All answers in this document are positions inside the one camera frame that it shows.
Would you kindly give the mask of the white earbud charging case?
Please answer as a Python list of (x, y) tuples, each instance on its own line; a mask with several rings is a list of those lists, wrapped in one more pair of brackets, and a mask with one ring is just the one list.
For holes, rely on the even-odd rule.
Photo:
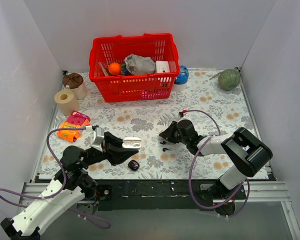
[(122, 147), (125, 149), (140, 149), (142, 140), (138, 137), (125, 137), (122, 140)]

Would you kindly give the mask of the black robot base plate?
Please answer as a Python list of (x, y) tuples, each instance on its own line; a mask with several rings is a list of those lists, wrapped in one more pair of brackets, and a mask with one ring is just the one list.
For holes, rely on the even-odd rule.
[(81, 200), (76, 209), (89, 214), (114, 210), (196, 209), (187, 180), (99, 180), (98, 200)]

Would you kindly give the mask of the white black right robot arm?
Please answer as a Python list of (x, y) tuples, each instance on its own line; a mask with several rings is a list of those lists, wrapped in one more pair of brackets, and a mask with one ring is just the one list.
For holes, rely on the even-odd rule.
[(270, 148), (244, 127), (208, 139), (197, 133), (189, 119), (182, 118), (173, 121), (159, 136), (172, 144), (184, 144), (191, 154), (199, 152), (199, 157), (226, 154), (230, 158), (233, 166), (207, 189), (213, 198), (229, 198), (241, 182), (254, 177), (273, 157)]

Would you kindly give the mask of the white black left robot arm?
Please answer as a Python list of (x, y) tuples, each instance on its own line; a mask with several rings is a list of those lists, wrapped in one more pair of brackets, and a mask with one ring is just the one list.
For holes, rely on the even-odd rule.
[(32, 203), (1, 227), (11, 240), (38, 240), (46, 229), (81, 200), (98, 201), (97, 182), (89, 176), (91, 165), (107, 160), (112, 166), (124, 163), (141, 148), (138, 137), (118, 138), (102, 128), (92, 131), (90, 148), (68, 146), (57, 163), (60, 170)]

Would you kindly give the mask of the black earbud charging case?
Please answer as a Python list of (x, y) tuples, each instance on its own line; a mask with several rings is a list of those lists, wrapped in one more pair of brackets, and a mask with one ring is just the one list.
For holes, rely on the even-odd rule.
[(131, 169), (132, 171), (137, 171), (140, 168), (140, 164), (136, 161), (136, 160), (131, 160), (128, 163), (128, 167), (129, 169)]

